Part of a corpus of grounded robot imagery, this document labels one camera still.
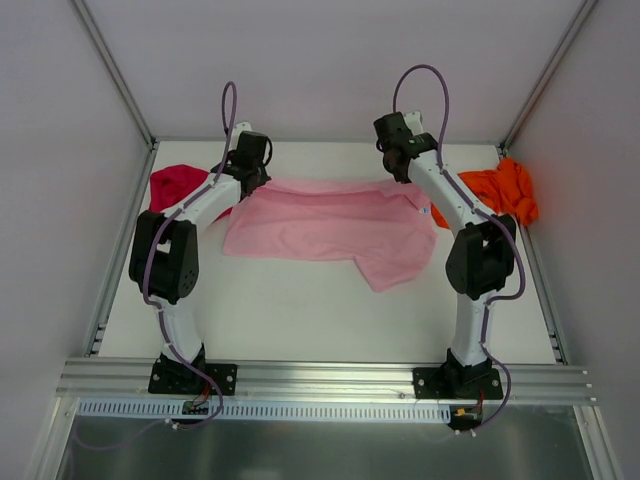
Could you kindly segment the pink t shirt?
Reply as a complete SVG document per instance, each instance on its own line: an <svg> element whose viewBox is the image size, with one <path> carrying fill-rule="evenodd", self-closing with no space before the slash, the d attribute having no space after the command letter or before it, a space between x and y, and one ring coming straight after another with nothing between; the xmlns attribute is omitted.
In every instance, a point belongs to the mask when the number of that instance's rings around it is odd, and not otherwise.
<svg viewBox="0 0 640 480"><path fill-rule="evenodd" d="M351 261L385 292L418 277L437 234L430 199L416 186L374 182L271 180L230 213L227 256Z"/></svg>

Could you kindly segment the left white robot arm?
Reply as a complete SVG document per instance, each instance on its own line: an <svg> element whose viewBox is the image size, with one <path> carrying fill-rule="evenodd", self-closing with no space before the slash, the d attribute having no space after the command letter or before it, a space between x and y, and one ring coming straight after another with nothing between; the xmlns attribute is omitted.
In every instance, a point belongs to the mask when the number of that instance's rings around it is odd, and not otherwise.
<svg viewBox="0 0 640 480"><path fill-rule="evenodd" d="M269 181L272 154L267 135L238 124L211 170L180 164L152 174L150 206L137 218L128 267L156 311L163 339L151 392L194 393L209 382L204 343L187 302L199 278L199 236Z"/></svg>

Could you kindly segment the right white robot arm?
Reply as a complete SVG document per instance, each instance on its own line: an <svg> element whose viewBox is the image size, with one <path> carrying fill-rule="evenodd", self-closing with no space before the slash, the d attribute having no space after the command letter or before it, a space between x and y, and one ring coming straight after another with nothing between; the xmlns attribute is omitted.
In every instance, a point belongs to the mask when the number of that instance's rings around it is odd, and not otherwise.
<svg viewBox="0 0 640 480"><path fill-rule="evenodd" d="M435 378L426 382L465 397L493 370L488 353L491 303L514 271L515 221L492 214L444 163L441 146L415 133L409 116L390 113L374 121L376 146L394 179L425 193L445 219L454 242L445 273L457 293L454 338Z"/></svg>

